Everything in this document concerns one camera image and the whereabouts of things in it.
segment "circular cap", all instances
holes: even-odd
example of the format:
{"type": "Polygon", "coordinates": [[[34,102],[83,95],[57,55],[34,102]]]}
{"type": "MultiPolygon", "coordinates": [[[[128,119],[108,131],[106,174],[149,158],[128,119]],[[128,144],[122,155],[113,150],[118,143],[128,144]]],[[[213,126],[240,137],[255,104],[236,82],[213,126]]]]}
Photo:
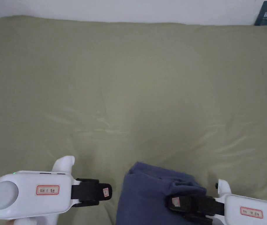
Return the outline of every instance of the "circular cap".
{"type": "Polygon", "coordinates": [[[18,197],[18,187],[10,181],[0,182],[0,209],[6,209],[18,197]]]}

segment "white wall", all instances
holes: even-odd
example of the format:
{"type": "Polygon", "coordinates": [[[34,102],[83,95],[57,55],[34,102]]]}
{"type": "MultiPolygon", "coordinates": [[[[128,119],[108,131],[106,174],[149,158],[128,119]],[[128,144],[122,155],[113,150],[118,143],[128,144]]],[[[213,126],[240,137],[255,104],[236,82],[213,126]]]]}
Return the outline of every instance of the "white wall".
{"type": "Polygon", "coordinates": [[[252,25],[263,0],[0,0],[0,17],[252,25]]]}

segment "folded fabric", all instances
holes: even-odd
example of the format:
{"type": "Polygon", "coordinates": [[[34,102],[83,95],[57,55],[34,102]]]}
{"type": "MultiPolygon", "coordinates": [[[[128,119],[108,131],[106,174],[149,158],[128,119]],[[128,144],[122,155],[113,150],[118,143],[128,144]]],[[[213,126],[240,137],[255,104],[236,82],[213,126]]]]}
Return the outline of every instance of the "folded fabric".
{"type": "Polygon", "coordinates": [[[166,207],[174,194],[205,195],[191,175],[137,162],[124,177],[116,225],[189,225],[166,207]]]}

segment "bed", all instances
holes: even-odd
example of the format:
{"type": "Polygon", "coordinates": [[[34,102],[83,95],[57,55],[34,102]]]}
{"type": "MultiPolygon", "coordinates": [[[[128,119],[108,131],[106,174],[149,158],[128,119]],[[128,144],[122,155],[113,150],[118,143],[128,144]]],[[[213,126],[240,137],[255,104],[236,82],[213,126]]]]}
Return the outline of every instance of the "bed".
{"type": "Polygon", "coordinates": [[[0,176],[64,155],[113,197],[59,224],[114,224],[136,161],[267,200],[267,26],[1,18],[0,176]]]}

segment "white label sticker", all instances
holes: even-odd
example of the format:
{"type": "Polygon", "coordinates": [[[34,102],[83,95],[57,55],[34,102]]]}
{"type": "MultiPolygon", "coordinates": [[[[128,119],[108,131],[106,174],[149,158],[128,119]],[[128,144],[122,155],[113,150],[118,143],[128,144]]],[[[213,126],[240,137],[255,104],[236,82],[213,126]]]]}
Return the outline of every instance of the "white label sticker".
{"type": "Polygon", "coordinates": [[[50,185],[39,185],[36,190],[37,195],[58,195],[59,186],[50,186],[50,185]]]}
{"type": "Polygon", "coordinates": [[[245,216],[251,216],[263,219],[263,211],[259,209],[250,209],[246,207],[241,207],[241,214],[245,216]]]}
{"type": "Polygon", "coordinates": [[[175,207],[180,207],[180,201],[179,201],[179,197],[177,198],[173,198],[172,199],[172,203],[175,207]]]}
{"type": "Polygon", "coordinates": [[[108,188],[103,189],[103,195],[105,197],[109,197],[109,189],[108,188]]]}

